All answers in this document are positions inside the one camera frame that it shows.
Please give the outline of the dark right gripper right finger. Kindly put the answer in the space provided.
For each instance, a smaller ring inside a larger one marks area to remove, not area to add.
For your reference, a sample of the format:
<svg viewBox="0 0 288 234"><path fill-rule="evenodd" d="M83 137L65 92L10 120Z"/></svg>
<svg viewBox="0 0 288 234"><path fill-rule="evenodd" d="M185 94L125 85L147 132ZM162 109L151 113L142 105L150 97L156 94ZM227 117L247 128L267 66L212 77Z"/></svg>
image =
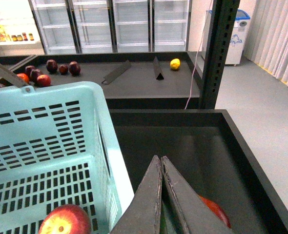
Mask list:
<svg viewBox="0 0 288 234"><path fill-rule="evenodd" d="M232 234L199 198L168 157L161 158L166 197L182 234Z"/></svg>

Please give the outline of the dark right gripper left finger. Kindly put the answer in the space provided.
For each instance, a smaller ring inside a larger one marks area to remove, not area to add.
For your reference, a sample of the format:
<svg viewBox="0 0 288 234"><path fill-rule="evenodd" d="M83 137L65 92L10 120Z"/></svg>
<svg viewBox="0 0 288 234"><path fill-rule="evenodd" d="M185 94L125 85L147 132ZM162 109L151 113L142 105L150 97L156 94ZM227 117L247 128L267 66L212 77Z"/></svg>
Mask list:
<svg viewBox="0 0 288 234"><path fill-rule="evenodd" d="M158 234L160 232L163 173L154 156L135 195L112 234Z"/></svg>

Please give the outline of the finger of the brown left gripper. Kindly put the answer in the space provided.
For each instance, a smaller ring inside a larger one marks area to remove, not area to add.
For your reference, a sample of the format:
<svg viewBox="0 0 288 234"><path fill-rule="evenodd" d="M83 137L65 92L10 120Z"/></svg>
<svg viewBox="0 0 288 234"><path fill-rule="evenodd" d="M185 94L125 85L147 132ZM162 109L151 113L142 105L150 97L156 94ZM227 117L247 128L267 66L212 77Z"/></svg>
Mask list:
<svg viewBox="0 0 288 234"><path fill-rule="evenodd" d="M24 87L27 86L28 83L25 82L23 79L18 77L15 73L12 71L9 71L7 68L5 68L2 64L0 64L0 76L11 83L12 85L15 85L17 87Z"/></svg>

